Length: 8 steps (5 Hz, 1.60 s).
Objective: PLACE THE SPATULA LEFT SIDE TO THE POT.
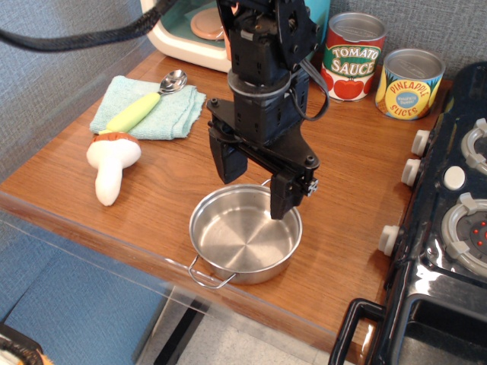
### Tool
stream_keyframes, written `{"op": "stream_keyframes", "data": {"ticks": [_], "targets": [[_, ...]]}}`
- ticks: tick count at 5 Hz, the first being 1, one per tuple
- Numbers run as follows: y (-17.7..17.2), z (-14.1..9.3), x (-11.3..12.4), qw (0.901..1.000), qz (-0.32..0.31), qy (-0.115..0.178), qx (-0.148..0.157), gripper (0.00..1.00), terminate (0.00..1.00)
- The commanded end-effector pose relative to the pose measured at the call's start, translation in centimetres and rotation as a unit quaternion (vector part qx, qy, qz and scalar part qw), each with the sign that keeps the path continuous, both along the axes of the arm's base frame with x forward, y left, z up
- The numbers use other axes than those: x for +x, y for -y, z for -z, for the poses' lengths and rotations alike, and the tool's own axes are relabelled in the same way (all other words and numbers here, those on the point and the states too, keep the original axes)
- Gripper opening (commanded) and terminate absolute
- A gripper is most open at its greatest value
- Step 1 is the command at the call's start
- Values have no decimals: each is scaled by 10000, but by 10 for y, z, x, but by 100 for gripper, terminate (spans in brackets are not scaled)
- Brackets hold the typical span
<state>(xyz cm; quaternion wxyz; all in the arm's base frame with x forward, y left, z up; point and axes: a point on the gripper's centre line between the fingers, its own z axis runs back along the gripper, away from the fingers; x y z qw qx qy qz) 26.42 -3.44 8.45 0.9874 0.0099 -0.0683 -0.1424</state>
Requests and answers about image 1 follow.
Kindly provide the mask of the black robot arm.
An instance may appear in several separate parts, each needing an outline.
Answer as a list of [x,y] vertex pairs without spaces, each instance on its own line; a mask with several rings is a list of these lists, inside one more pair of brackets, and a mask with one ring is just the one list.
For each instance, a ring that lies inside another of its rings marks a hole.
[[319,26],[303,1],[219,1],[231,47],[231,101],[212,99],[207,108],[209,143],[220,179],[231,183],[252,160],[272,175],[270,211],[281,220],[317,188],[320,160],[301,134],[309,81],[324,85],[308,60],[317,49]]

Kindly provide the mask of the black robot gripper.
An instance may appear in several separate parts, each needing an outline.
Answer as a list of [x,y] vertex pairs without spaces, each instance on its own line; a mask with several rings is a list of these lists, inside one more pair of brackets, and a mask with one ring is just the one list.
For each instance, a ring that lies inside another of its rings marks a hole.
[[[228,73],[232,101],[212,99],[207,108],[209,145],[216,170],[224,184],[247,171],[252,159],[274,176],[270,186],[270,212],[281,220],[301,204],[304,195],[317,190],[314,171],[320,161],[301,135],[305,120],[309,76],[299,70],[275,84],[251,84]],[[278,175],[288,172],[291,177]]]

